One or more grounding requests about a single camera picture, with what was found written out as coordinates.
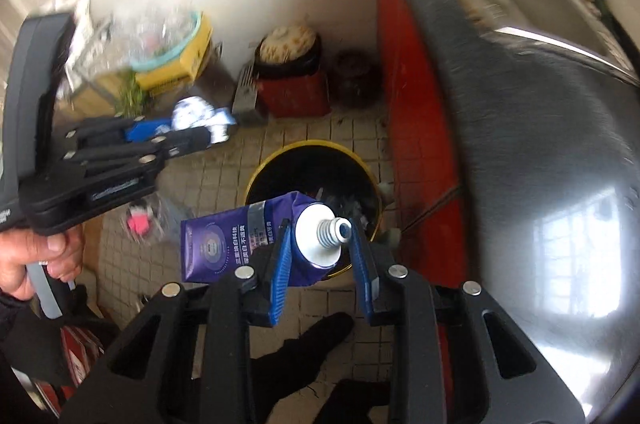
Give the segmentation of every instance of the black pants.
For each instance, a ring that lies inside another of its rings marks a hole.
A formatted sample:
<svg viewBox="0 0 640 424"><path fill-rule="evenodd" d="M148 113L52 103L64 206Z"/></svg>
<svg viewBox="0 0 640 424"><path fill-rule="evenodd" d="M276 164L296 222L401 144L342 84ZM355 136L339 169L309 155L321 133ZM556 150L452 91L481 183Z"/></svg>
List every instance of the black pants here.
<svg viewBox="0 0 640 424"><path fill-rule="evenodd" d="M277 352L252 359L257 424L266 422L279 400L315 381L321 365L322 358L304 350L298 340L287 340ZM388 382L342 380L314 424L370 424L371 408L388 404Z"/></svg>

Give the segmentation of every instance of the trash can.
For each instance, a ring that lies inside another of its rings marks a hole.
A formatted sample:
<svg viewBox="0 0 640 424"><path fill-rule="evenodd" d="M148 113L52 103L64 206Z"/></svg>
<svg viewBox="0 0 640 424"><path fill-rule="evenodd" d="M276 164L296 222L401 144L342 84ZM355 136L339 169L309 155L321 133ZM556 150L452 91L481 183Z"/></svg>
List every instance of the trash can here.
<svg viewBox="0 0 640 424"><path fill-rule="evenodd" d="M373 240L382 220L378 181L355 153L325 140L304 140L273 153L255 171L244 196L245 205L290 191L300 191L334 210L336 216L359 218ZM324 279L351 268L349 251Z"/></svg>

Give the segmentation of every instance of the yellow box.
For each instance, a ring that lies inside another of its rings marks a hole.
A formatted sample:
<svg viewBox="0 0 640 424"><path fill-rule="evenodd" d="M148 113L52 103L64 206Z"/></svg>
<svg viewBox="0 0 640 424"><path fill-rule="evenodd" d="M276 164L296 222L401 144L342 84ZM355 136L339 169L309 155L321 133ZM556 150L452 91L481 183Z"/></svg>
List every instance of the yellow box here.
<svg viewBox="0 0 640 424"><path fill-rule="evenodd" d="M193 83L198 75L202 59L207 52L212 32L213 29L209 18L202 14L198 32L177 58L149 72L138 72L136 74L136 81L140 88L154 96L170 90L174 83L178 85L187 80Z"/></svg>

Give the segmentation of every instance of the red container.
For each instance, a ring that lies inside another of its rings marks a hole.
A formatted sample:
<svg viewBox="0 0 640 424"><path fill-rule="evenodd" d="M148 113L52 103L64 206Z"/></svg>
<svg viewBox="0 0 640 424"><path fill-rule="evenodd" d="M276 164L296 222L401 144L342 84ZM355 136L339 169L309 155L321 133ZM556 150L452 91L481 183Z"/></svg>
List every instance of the red container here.
<svg viewBox="0 0 640 424"><path fill-rule="evenodd" d="M309 76L292 78L258 76L256 87L273 117L323 117L331 111L322 69Z"/></svg>

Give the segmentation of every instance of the black countertop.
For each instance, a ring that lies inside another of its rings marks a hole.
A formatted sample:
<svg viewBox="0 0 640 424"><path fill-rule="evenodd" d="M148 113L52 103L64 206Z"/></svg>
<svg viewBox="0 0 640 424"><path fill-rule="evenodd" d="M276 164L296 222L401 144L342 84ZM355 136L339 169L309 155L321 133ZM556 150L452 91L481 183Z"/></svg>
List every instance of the black countertop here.
<svg viewBox="0 0 640 424"><path fill-rule="evenodd" d="M640 358L638 89L558 54L482 38L458 0L406 1L468 187L470 276L592 420Z"/></svg>

